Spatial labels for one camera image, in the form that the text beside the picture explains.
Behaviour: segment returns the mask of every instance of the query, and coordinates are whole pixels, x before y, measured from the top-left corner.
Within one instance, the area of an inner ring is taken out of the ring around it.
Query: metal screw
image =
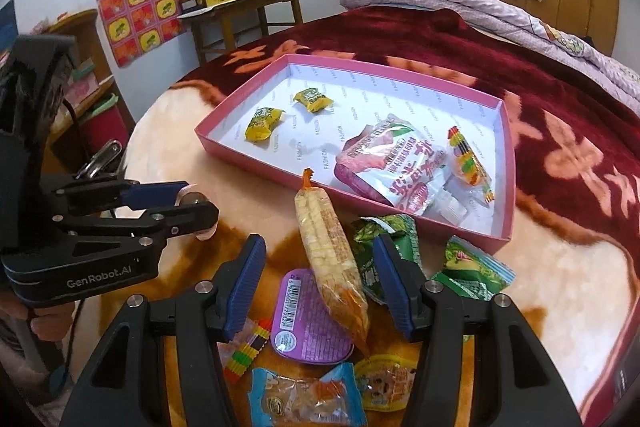
[[[127,299],[127,306],[129,306],[129,308],[137,308],[144,301],[145,298],[139,293],[136,293],[135,295],[132,295]]]
[[[494,300],[495,303],[500,306],[500,308],[508,308],[509,306],[511,306],[510,296],[505,295],[504,293],[498,293],[498,295],[494,297]]]
[[[195,204],[203,201],[209,200],[202,192],[187,192],[180,200],[180,204]]]
[[[196,284],[196,292],[209,293],[213,289],[211,281],[200,281]]]
[[[424,283],[424,288],[430,293],[440,293],[444,286],[439,281],[427,281]]]

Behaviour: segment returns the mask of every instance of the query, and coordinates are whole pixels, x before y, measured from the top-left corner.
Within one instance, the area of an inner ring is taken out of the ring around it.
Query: purple snack container
[[[271,346],[287,359],[319,365],[342,362],[353,351],[351,338],[329,315],[312,270],[298,268],[282,279]]]

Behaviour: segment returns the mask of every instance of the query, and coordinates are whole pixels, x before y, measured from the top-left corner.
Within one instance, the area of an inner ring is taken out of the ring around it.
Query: green snack packet
[[[358,265],[364,291],[378,304],[385,304],[385,294],[373,264],[373,240],[381,233],[388,233],[400,257],[414,261],[422,268],[415,221],[406,214],[362,217],[353,223],[353,228],[353,256]]]
[[[516,277],[508,266],[455,235],[447,243],[442,274],[481,301],[491,300],[491,297],[513,283]]]

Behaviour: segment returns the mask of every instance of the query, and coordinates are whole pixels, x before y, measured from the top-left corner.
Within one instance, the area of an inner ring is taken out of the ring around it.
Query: bed
[[[476,31],[450,9],[357,7],[242,46],[194,70],[162,94],[133,133],[126,177],[141,182],[187,180],[207,187],[220,207],[221,224],[204,243],[193,238],[170,240],[157,279],[88,302],[79,324],[73,373],[78,375],[127,296],[164,298],[210,278],[223,261],[238,253],[249,233],[263,235],[269,251],[251,318],[270,317],[281,278],[291,269],[308,266],[298,234],[294,191],[207,156],[193,132],[252,74],[293,53],[388,64],[504,100],[516,145],[518,203],[513,239],[496,254],[516,272],[506,293],[557,365],[585,425],[599,425],[614,404],[614,371],[638,327],[636,108],[607,92],[615,85],[608,76],[609,84],[602,86],[579,68]],[[341,208],[338,214],[344,222],[355,218]],[[132,213],[121,209],[120,215]],[[441,266],[443,247],[420,238],[427,272]],[[419,346],[402,341],[385,308],[370,303],[369,313],[372,353],[417,359]],[[166,350],[172,423],[183,426],[175,344],[169,343]],[[472,361],[468,343],[460,427],[468,424]],[[256,364],[287,377],[324,373],[322,367],[289,362],[271,347],[263,350]],[[245,375],[230,388],[243,426],[250,425],[246,407],[250,384],[250,375]],[[367,416],[371,426],[391,427],[400,425],[402,413]]]

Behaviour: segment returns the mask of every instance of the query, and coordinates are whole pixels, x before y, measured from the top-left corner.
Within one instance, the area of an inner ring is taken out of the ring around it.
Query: yellow snack bag
[[[293,100],[302,103],[309,112],[318,112],[334,103],[332,99],[325,96],[315,87],[309,87],[297,93]]]
[[[280,121],[283,110],[274,109],[273,107],[262,107],[258,109],[254,117],[246,128],[244,137],[250,142],[259,142],[266,140],[271,136],[271,132],[275,125]]]
[[[367,356],[369,315],[358,265],[329,195],[311,184],[313,173],[305,169],[294,199],[302,243],[329,314]]]
[[[406,407],[417,364],[395,355],[373,355],[355,366],[356,385],[366,410],[393,412]]]

